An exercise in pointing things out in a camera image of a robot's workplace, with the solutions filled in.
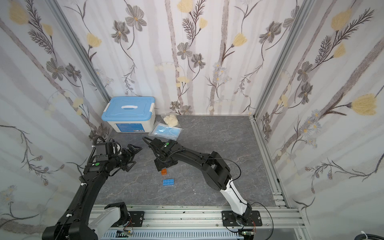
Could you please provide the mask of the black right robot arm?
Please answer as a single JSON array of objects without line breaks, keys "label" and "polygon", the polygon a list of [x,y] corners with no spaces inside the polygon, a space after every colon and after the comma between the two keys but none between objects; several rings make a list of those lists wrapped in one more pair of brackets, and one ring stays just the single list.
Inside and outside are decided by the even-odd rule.
[{"label": "black right robot arm", "polygon": [[143,141],[153,151],[156,157],[154,163],[159,172],[175,166],[179,162],[197,168],[202,172],[208,186],[219,191],[230,204],[237,223],[245,226],[249,222],[252,206],[237,190],[230,167],[217,152],[200,153],[185,148],[174,140],[163,142],[157,138],[143,137]]}]

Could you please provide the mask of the blue long lego brick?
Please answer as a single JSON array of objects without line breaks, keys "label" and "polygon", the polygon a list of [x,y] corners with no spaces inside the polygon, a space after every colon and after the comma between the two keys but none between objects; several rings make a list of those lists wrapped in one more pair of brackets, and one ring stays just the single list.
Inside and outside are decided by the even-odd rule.
[{"label": "blue long lego brick", "polygon": [[173,186],[175,184],[174,179],[165,179],[163,180],[163,186]]}]

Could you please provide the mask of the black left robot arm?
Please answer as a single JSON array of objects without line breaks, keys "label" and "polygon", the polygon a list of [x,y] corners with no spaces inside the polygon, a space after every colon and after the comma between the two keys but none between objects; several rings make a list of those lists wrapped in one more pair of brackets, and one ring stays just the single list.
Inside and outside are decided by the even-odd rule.
[{"label": "black left robot arm", "polygon": [[98,240],[112,226],[128,225],[132,220],[124,202],[109,204],[104,213],[92,223],[90,215],[98,194],[109,177],[118,171],[129,172],[136,164],[134,157],[142,150],[132,144],[122,147],[113,139],[93,137],[92,152],[88,158],[80,186],[69,207],[54,226],[47,227],[44,240]]}]

